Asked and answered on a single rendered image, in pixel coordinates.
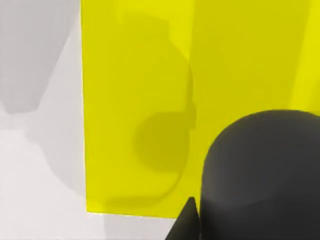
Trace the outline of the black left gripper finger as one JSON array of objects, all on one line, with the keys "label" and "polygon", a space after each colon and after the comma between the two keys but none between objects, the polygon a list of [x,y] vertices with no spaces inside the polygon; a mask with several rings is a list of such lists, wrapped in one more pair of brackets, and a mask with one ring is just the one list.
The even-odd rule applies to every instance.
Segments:
[{"label": "black left gripper finger", "polygon": [[200,240],[200,218],[194,197],[188,198],[165,240]]}]

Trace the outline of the dark grey round cup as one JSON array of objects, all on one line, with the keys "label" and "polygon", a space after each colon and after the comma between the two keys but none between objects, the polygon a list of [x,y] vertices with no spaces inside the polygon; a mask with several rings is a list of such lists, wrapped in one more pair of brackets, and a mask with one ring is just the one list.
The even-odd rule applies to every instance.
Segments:
[{"label": "dark grey round cup", "polygon": [[320,116],[242,117],[205,158],[202,240],[320,240]]}]

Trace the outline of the flat yellow square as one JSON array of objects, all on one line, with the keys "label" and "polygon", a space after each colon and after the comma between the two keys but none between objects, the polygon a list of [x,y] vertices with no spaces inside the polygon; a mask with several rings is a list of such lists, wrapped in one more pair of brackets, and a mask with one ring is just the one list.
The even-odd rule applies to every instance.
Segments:
[{"label": "flat yellow square", "polygon": [[320,0],[81,0],[86,209],[176,218],[265,110],[320,114]]}]

